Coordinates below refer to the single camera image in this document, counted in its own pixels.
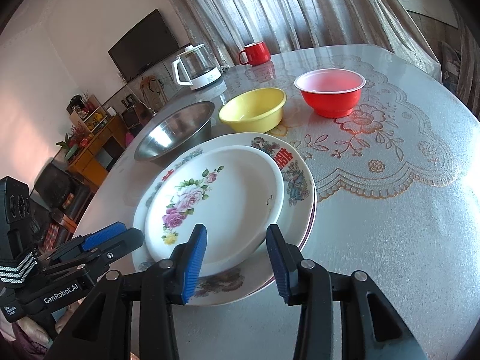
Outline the person's left hand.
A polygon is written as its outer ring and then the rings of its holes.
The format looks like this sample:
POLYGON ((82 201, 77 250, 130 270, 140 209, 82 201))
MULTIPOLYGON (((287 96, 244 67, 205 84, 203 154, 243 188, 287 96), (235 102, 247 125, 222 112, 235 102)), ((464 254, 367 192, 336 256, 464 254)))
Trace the person's left hand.
POLYGON ((61 330, 64 329, 72 315, 75 313, 75 311, 79 308, 81 303, 83 303, 84 298, 80 299, 79 301, 76 301, 72 303, 71 305, 66 307, 66 310, 64 314, 59 318, 59 320, 55 324, 55 330, 58 334, 61 333, 61 330))

